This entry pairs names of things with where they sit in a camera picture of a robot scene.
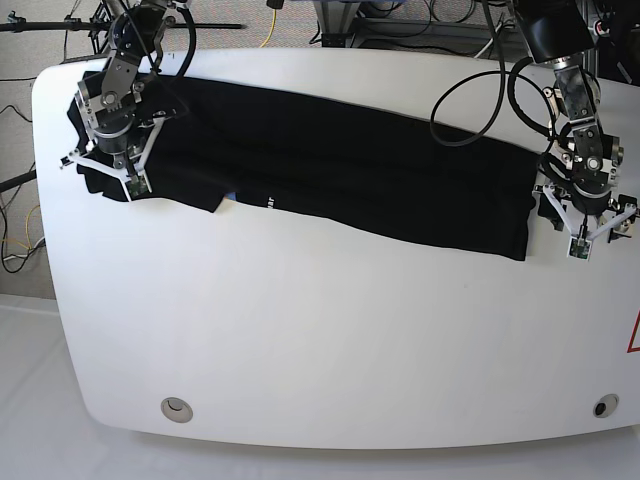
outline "metal bracket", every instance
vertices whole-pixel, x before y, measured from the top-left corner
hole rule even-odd
[[[611,230],[617,229],[628,219],[638,214],[638,207],[636,205],[627,204],[622,213],[616,215],[593,232],[589,232],[588,229],[585,229],[584,227],[577,227],[573,224],[573,222],[569,218],[569,215],[563,208],[562,203],[560,203],[560,200],[558,200],[554,195],[555,187],[553,185],[543,186],[542,192],[544,193],[549,203],[556,210],[556,212],[558,212],[558,215],[569,230],[570,238],[567,256],[578,258],[580,260],[589,260],[591,256],[591,250],[593,248],[593,242],[599,236]]]
[[[149,155],[151,154],[151,150],[153,149],[153,145],[162,130],[162,126],[166,118],[155,118],[153,120],[154,126],[151,131],[149,138],[144,146],[144,150],[142,154],[139,156],[137,162],[133,163],[134,174],[131,175],[126,168],[113,168],[103,163],[100,163],[92,158],[88,158],[87,155],[82,155],[80,150],[77,148],[69,153],[69,155],[62,160],[62,166],[68,166],[71,163],[77,163],[78,165],[82,165],[83,167],[90,168],[92,170],[96,170],[100,173],[108,175],[110,177],[116,178],[122,184],[122,189],[124,191],[125,196],[128,201],[135,200],[138,196],[152,192],[153,188],[149,181],[149,177],[146,172],[147,161],[149,160]]]

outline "cable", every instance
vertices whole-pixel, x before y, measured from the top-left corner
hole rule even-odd
[[[29,245],[29,250],[33,248],[33,245],[31,245],[31,237],[29,237],[29,220],[31,220],[31,215],[33,215],[33,212],[35,212],[38,208],[40,208],[40,205],[36,205],[31,210],[29,210],[27,218],[24,221],[24,232],[25,236],[27,237],[27,245]]]
[[[403,47],[403,48],[410,48],[410,49],[416,49],[416,50],[440,50],[446,53],[450,53],[452,55],[457,55],[459,57],[469,57],[471,55],[474,55],[475,52],[458,52],[456,50],[452,50],[451,48],[447,48],[447,47],[441,47],[438,45],[404,45],[400,42],[394,42],[391,40],[385,40],[383,38],[369,38],[367,40],[365,40],[364,42],[362,42],[360,44],[361,48],[362,45],[364,45],[367,42],[380,42],[380,43],[387,43],[389,45],[395,45],[396,47]]]
[[[31,164],[31,167],[29,167],[28,172],[31,172],[31,171],[35,168],[35,166],[36,166],[36,162],[33,162],[33,163]],[[24,183],[22,183],[22,184],[18,185],[18,189],[17,189],[15,192],[13,192],[13,195],[11,196],[11,198],[9,199],[9,201],[8,201],[7,203],[5,203],[5,204],[4,204],[4,209],[5,209],[5,210],[7,210],[7,209],[11,206],[11,204],[13,203],[13,201],[16,199],[16,197],[17,197],[17,196],[18,196],[18,194],[20,193],[20,190],[22,190],[23,185],[24,185]]]
[[[506,6],[508,6],[509,4],[507,2],[489,2],[489,6],[490,7],[496,7],[496,8],[504,8]]]
[[[316,43],[320,43],[322,41],[321,38],[318,38],[320,36],[320,33],[321,33],[320,22],[318,22],[318,31],[313,37],[311,37],[311,40],[309,40],[309,45],[315,45]]]
[[[531,57],[525,57],[522,60],[519,60],[511,69],[511,72],[514,74],[519,74],[527,65],[531,65],[533,63],[533,59]],[[514,75],[509,77],[509,82],[507,83],[507,96],[509,97],[509,103],[511,104],[511,108],[513,112],[518,116],[518,118],[524,122],[526,126],[530,129],[538,132],[540,135],[549,135],[549,129],[544,125],[540,125],[536,121],[532,120],[518,105],[516,100],[516,77]]]
[[[504,18],[504,14],[500,15],[500,20],[498,20],[498,27],[497,27],[498,38],[500,38],[500,33],[504,28],[504,23],[502,22],[503,18]],[[482,47],[482,50],[480,50],[473,58],[480,58],[484,54],[484,52],[486,52],[487,50],[489,50],[489,48],[491,48],[492,45],[493,45],[493,38],[489,39],[489,42],[484,47]]]
[[[269,35],[267,35],[267,38],[264,40],[264,42],[262,42],[262,45],[260,45],[260,47],[258,48],[263,48],[267,43],[269,43],[269,40],[271,40],[271,36],[273,35],[273,31],[276,29],[276,18],[278,16],[278,11],[274,8],[273,9],[273,20],[271,21],[271,29],[269,30]]]
[[[369,6],[369,8],[380,12],[380,13],[384,13],[384,15],[376,17],[376,18],[388,18],[389,15],[391,15],[393,12],[395,12],[397,9],[399,9],[400,7],[402,7],[403,5],[405,5],[406,2],[392,2],[391,3],[391,7],[389,8],[378,8],[375,6],[375,4],[373,2],[368,3],[367,5]]]
[[[18,245],[18,246],[24,248],[27,252],[29,250],[31,250],[31,248],[29,246],[25,245],[20,240],[16,240],[15,238],[5,238],[5,239],[2,240],[2,243],[13,243],[15,245]]]
[[[429,6],[428,0],[422,0],[422,1],[425,4],[425,6],[427,7],[427,13],[429,14],[429,20],[427,21],[427,24],[424,26],[424,28],[422,30],[420,30],[418,33],[411,33],[409,35],[390,35],[388,33],[382,33],[379,30],[375,30],[375,29],[371,28],[368,25],[362,25],[360,28],[364,28],[366,30],[369,30],[370,32],[373,32],[373,33],[377,34],[377,35],[383,35],[383,36],[388,37],[388,38],[413,38],[413,37],[419,37],[424,32],[426,32],[427,29],[431,26],[431,20],[433,18],[433,14],[431,12],[431,7]]]
[[[389,12],[390,13],[390,12],[393,12],[394,10],[399,9],[405,3],[406,2],[398,2],[398,3],[391,2],[391,7],[389,7],[389,8],[378,8],[372,2],[371,5],[369,5],[369,7],[373,8],[374,10],[377,10],[378,12],[383,12],[383,13]]]
[[[44,245],[41,245],[44,242],[45,238],[41,237],[40,240],[38,240],[35,245],[33,246],[32,250],[38,250],[39,248],[42,248]],[[25,253],[25,254],[12,254],[9,255],[8,257],[4,257],[4,261],[8,262],[9,260],[18,260],[18,259],[25,259],[29,256],[29,253]]]
[[[0,23],[0,32],[50,32],[65,30],[71,32],[106,32],[109,25],[105,23],[86,22],[18,22]]]
[[[138,26],[136,25],[136,22],[133,21],[133,17],[131,16],[131,10],[127,8],[123,0],[118,0],[118,3],[124,10],[124,14],[129,19],[129,24],[131,25],[131,28],[133,28],[133,31],[136,34],[136,37],[138,37],[138,43],[142,47],[142,51],[144,52],[145,56],[149,60],[149,65],[151,70],[153,70],[157,75],[160,75],[160,70],[158,70],[158,67],[154,65],[153,58],[151,58],[151,54],[149,53],[149,50],[147,50],[147,46],[144,44],[144,39],[142,38],[142,35],[140,35],[140,30],[138,30]]]
[[[15,274],[20,272],[24,266],[27,264],[27,262],[29,261],[29,259],[37,252],[39,251],[41,248],[43,248],[46,243],[43,241],[40,245],[38,245],[37,248],[28,250],[27,252],[27,256],[22,259],[22,263],[20,264],[20,266],[15,269],[15,270],[11,270],[6,262],[5,262],[5,257],[6,255],[6,247],[7,247],[7,240],[8,240],[8,233],[9,233],[9,222],[7,221],[7,215],[4,213],[4,209],[0,208],[0,215],[2,215],[2,220],[4,221],[4,233],[2,235],[2,242],[0,243],[0,263],[2,263],[2,268],[4,268],[4,270],[7,273],[10,274]]]
[[[433,19],[436,22],[441,22],[442,20],[440,20],[436,15],[435,6],[436,6],[436,0],[431,0],[431,3],[430,3],[431,15],[433,16]],[[476,0],[469,0],[469,10],[467,11],[467,13],[464,14],[464,17],[459,18],[458,20],[454,20],[452,23],[466,22],[467,20],[469,20],[469,18],[471,18],[471,15],[473,15],[473,12],[475,11],[476,11]]]
[[[0,78],[0,82],[31,82],[38,77],[29,78]]]
[[[178,12],[182,14],[184,18],[184,22],[187,24],[187,28],[189,29],[189,49],[187,50],[187,56],[184,58],[184,62],[180,66],[180,70],[176,74],[175,78],[182,78],[189,70],[189,66],[191,66],[191,62],[193,60],[194,55],[196,54],[196,46],[198,44],[198,37],[196,32],[196,24],[193,21],[193,16],[188,8],[178,8]]]
[[[470,79],[475,79],[478,77],[475,75],[472,77],[468,77],[458,82],[457,84],[455,84],[449,90],[447,90],[444,93],[444,95],[442,95],[442,97],[440,97],[440,99],[436,102],[433,108],[433,111],[431,112],[431,119],[430,119],[430,125],[429,125],[431,129],[431,136],[433,137],[433,139],[439,144],[444,145],[445,147],[463,147],[466,145],[471,145],[472,143],[480,140],[484,136],[484,134],[487,133],[489,129],[493,126],[493,124],[496,122],[498,115],[500,114],[500,109],[502,108],[502,102],[504,100],[504,92],[506,90],[506,84],[507,84],[507,68],[504,61],[504,52],[502,50],[502,44],[500,43],[500,39],[498,38],[498,33],[496,32],[496,28],[493,25],[493,19],[491,18],[491,10],[489,9],[488,0],[482,0],[482,9],[484,10],[485,18],[487,19],[487,25],[489,27],[489,32],[491,33],[491,38],[493,39],[496,45],[496,49],[498,50],[498,62],[500,64],[500,91],[498,92],[498,100],[496,102],[496,106],[493,110],[493,114],[491,115],[491,118],[478,133],[462,141],[452,142],[452,141],[444,140],[442,137],[440,137],[436,133],[436,113],[438,112],[438,108],[440,107],[440,105],[442,105],[442,102],[444,102],[449,95],[451,95],[454,91],[456,91],[462,85],[468,83]]]
[[[18,175],[17,177],[10,178],[4,182],[0,182],[0,193],[4,193],[8,190],[12,190],[24,183],[32,182],[37,178],[37,172],[29,170],[27,173]]]
[[[7,110],[13,110],[14,112],[16,112],[16,114],[22,118],[25,122],[27,123],[33,123],[33,120],[29,120],[27,117],[25,117],[14,105],[7,105],[6,107],[4,107],[2,110],[0,110],[0,115],[2,115],[4,112],[6,112]]]

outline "wire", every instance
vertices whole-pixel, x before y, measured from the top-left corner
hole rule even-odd
[[[444,102],[449,95],[451,95],[454,91],[456,91],[462,85],[468,83],[470,79],[475,79],[478,77],[475,75],[472,77],[468,77],[458,82],[457,84],[455,84],[449,90],[447,90],[444,93],[444,95],[440,97],[440,99],[436,102],[435,106],[433,107],[433,111],[431,112],[430,125],[429,125],[429,128],[431,129],[431,136],[433,137],[433,139],[439,144],[444,145],[445,147],[463,147],[466,145],[471,145],[472,143],[480,140],[484,136],[484,134],[487,133],[489,129],[493,126],[493,124],[496,122],[498,115],[500,114],[500,109],[502,108],[502,102],[504,100],[504,92],[507,86],[507,68],[504,61],[504,52],[502,50],[502,44],[500,42],[500,39],[498,38],[498,33],[496,32],[496,28],[493,25],[493,19],[491,18],[491,10],[489,9],[488,0],[482,0],[482,9],[484,10],[485,18],[487,19],[489,33],[491,33],[491,38],[493,39],[496,45],[496,49],[498,50],[498,63],[500,64],[500,72],[499,72],[500,73],[500,90],[498,92],[498,100],[496,101],[496,106],[493,110],[493,114],[491,115],[491,118],[478,133],[462,141],[452,142],[452,141],[443,139],[436,132],[436,113],[438,112],[438,108],[440,107],[440,105],[442,105],[442,102]]]
[[[31,82],[38,77],[29,78],[0,78],[0,82]]]
[[[311,37],[311,40],[309,40],[309,45],[315,45],[316,43],[320,43],[322,41],[321,38],[318,38],[320,37],[320,33],[321,33],[320,22],[318,22],[318,30],[316,31],[316,34],[313,37]]]
[[[193,21],[193,16],[188,8],[178,8],[178,12],[184,18],[184,22],[187,24],[187,28],[189,29],[189,49],[187,50],[187,56],[184,58],[182,65],[180,66],[180,70],[176,74],[175,78],[182,78],[189,70],[191,66],[191,62],[193,61],[193,57],[196,54],[196,46],[198,44],[198,33],[196,31],[196,24]]]
[[[273,20],[271,21],[271,29],[269,30],[269,35],[267,35],[267,38],[265,38],[264,42],[262,42],[262,45],[260,45],[260,47],[258,48],[263,48],[267,43],[269,43],[269,40],[271,40],[271,36],[273,35],[273,31],[276,29],[276,18],[278,16],[278,11],[274,8],[273,9]]]
[[[0,242],[0,263],[2,263],[2,268],[4,268],[4,270],[7,273],[10,274],[15,274],[20,272],[25,265],[27,264],[27,262],[29,261],[29,259],[41,248],[43,248],[46,243],[43,241],[40,245],[37,246],[37,248],[33,248],[31,250],[28,250],[27,252],[27,256],[22,259],[22,263],[20,264],[20,266],[15,269],[15,270],[11,270],[6,262],[5,262],[5,257],[6,257],[6,249],[7,249],[7,242],[8,242],[8,233],[9,233],[9,222],[7,221],[7,215],[4,213],[4,209],[0,208],[0,215],[2,215],[2,220],[4,221],[4,233],[2,235],[2,242]]]
[[[516,62],[516,64],[511,69],[511,72],[518,74],[522,70],[524,70],[527,65],[531,65],[532,63],[533,59],[531,57],[525,57],[522,60]],[[524,113],[524,111],[520,108],[520,105],[518,105],[518,102],[516,100],[515,76],[509,77],[509,81],[507,83],[507,96],[509,97],[509,103],[511,104],[513,112],[526,126],[528,126],[531,130],[538,132],[540,135],[548,136],[549,130],[544,125],[540,125],[538,122],[527,116],[527,114]]]
[[[25,122],[27,123],[33,123],[33,120],[29,120],[27,117],[25,117],[20,110],[18,110],[14,105],[7,105],[6,107],[4,107],[2,110],[0,110],[0,115],[2,115],[4,112],[6,112],[7,110],[13,110],[20,118],[22,118]]]
[[[453,50],[451,48],[447,48],[447,47],[441,47],[439,45],[404,45],[403,43],[400,42],[394,42],[391,40],[385,40],[383,38],[369,38],[367,40],[365,40],[364,42],[362,42],[360,44],[361,48],[362,45],[364,45],[365,43],[368,42],[380,42],[380,43],[387,43],[389,45],[395,45],[396,47],[403,47],[403,48],[410,48],[410,49],[415,49],[415,50],[440,50],[446,53],[450,53],[452,55],[457,55],[459,57],[469,57],[471,55],[474,55],[475,52],[458,52],[456,50]]]
[[[35,212],[38,208],[40,208],[40,205],[36,205],[35,207],[33,207],[27,214],[27,218],[24,221],[24,232],[25,236],[27,237],[27,245],[29,245],[29,250],[33,248],[33,245],[31,245],[31,238],[29,237],[29,220],[31,220],[31,215],[33,215],[33,212]]]
[[[373,8],[374,10],[377,10],[378,12],[383,12],[383,13],[389,12],[389,13],[391,13],[391,12],[393,12],[394,10],[399,9],[399,8],[400,8],[402,5],[404,5],[405,3],[406,3],[406,2],[398,2],[398,3],[396,3],[396,2],[391,2],[391,7],[389,7],[389,8],[378,8],[378,7],[376,7],[376,6],[373,4],[373,2],[372,2],[372,3],[371,3],[371,5],[369,5],[369,7],[370,7],[370,8]]]
[[[40,240],[38,240],[38,241],[36,242],[36,244],[33,246],[33,249],[32,249],[32,250],[38,250],[39,248],[41,248],[41,247],[42,247],[42,246],[41,246],[41,244],[44,242],[44,240],[45,240],[45,238],[44,238],[44,237],[41,237],[41,238],[40,238]],[[12,255],[9,255],[8,257],[4,257],[4,261],[5,261],[5,262],[8,262],[9,260],[25,259],[25,258],[27,258],[28,256],[29,256],[29,253],[28,253],[28,252],[27,252],[27,253],[25,253],[25,254],[19,254],[19,253],[17,253],[17,254],[12,254]]]
[[[136,25],[136,22],[133,21],[133,17],[131,16],[131,10],[127,8],[123,0],[118,0],[118,3],[124,10],[124,14],[129,19],[129,24],[131,25],[131,28],[133,28],[133,31],[136,34],[136,37],[138,37],[138,43],[142,47],[142,51],[144,52],[145,56],[149,60],[149,65],[151,67],[151,70],[153,70],[156,74],[160,75],[160,70],[158,70],[158,67],[154,65],[153,58],[151,58],[151,54],[149,53],[147,46],[144,44],[144,39],[142,38],[142,35],[140,35],[140,30],[138,30],[138,26]]]
[[[503,18],[504,18],[504,14],[500,15],[500,20],[498,20],[498,27],[497,27],[498,38],[500,38],[500,33],[504,28],[504,23],[502,22]],[[489,39],[489,42],[484,47],[482,47],[482,50],[480,50],[473,58],[480,58],[484,54],[484,52],[486,52],[487,50],[489,50],[489,48],[491,48],[492,45],[493,45],[493,38]]]
[[[436,0],[431,0],[431,3],[430,3],[431,15],[433,15],[433,19],[436,22],[441,22],[442,20],[440,20],[436,15],[435,6],[436,6]],[[469,18],[471,18],[471,15],[473,15],[473,12],[475,11],[476,11],[476,0],[469,0],[469,10],[467,11],[467,13],[465,13],[462,18],[459,18],[458,20],[454,20],[452,23],[466,22],[467,20],[469,20]]]
[[[427,7],[427,13],[429,14],[429,20],[427,21],[427,24],[423,27],[423,29],[420,30],[417,33],[411,33],[409,35],[390,35],[388,33],[383,33],[383,32],[380,32],[379,30],[375,30],[375,29],[371,28],[368,25],[362,25],[360,28],[364,28],[366,30],[369,30],[370,32],[373,32],[373,33],[377,34],[377,35],[383,35],[383,36],[388,37],[388,38],[413,38],[413,37],[419,37],[424,32],[426,32],[427,29],[431,26],[431,20],[433,19],[433,14],[431,12],[431,7],[429,6],[428,0],[422,0],[422,1],[425,4],[425,6]]]
[[[508,6],[507,2],[489,2],[489,6],[490,7],[496,7],[496,8],[504,8],[506,6]]]
[[[375,6],[375,4],[373,2],[367,4],[369,6],[369,8],[377,11],[377,12],[381,12],[384,13],[384,15],[382,16],[378,16],[376,18],[388,18],[389,15],[391,15],[393,12],[395,12],[397,9],[399,9],[401,6],[403,6],[404,4],[406,4],[406,2],[392,2],[391,3],[391,7],[389,8],[378,8]]]
[[[31,172],[31,171],[35,168],[35,166],[36,166],[36,162],[33,162],[33,163],[31,164],[31,167],[29,167],[28,172]],[[11,198],[9,199],[9,201],[8,201],[7,203],[5,203],[5,204],[4,204],[4,209],[5,209],[5,210],[7,210],[7,209],[11,206],[11,204],[13,203],[13,201],[16,199],[16,197],[17,197],[17,196],[18,196],[18,194],[20,193],[20,190],[22,190],[23,185],[24,185],[24,183],[23,183],[23,184],[21,184],[21,185],[19,185],[19,186],[18,186],[18,189],[17,189],[15,192],[13,192],[13,195],[11,196]]]
[[[22,248],[24,248],[26,251],[31,250],[31,248],[27,245],[25,245],[24,243],[22,243],[19,240],[16,240],[15,238],[5,238],[2,240],[2,243],[13,243],[14,245],[19,245]]]

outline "white tabletop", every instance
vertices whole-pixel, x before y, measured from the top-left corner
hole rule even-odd
[[[180,60],[169,55],[165,72]],[[233,202],[212,215],[92,196],[59,159],[77,142],[65,117],[75,82],[97,66],[43,72],[33,110],[56,295],[98,420],[310,448],[488,444],[640,423],[640,352],[627,353],[638,238],[598,241],[590,262],[570,261],[565,234],[532,214],[530,256],[518,263]],[[273,49],[199,52],[190,75],[428,118],[446,88],[487,68],[495,65],[417,53]],[[552,82],[550,72],[527,73]],[[496,83],[463,89],[440,120],[481,126]],[[544,121],[537,94],[519,92]],[[620,191],[635,196],[638,111],[636,89],[603,82],[604,128],[627,153]],[[545,144],[508,108],[490,133]],[[319,141],[330,139],[319,132]],[[596,419],[594,404],[610,393],[618,410]],[[191,422],[162,416],[172,396],[193,407]]]

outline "white floor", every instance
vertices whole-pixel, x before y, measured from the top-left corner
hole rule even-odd
[[[84,408],[51,300],[0,295],[0,365],[3,479],[636,480],[640,472],[640,430],[631,428],[394,452],[248,447],[109,428]]]

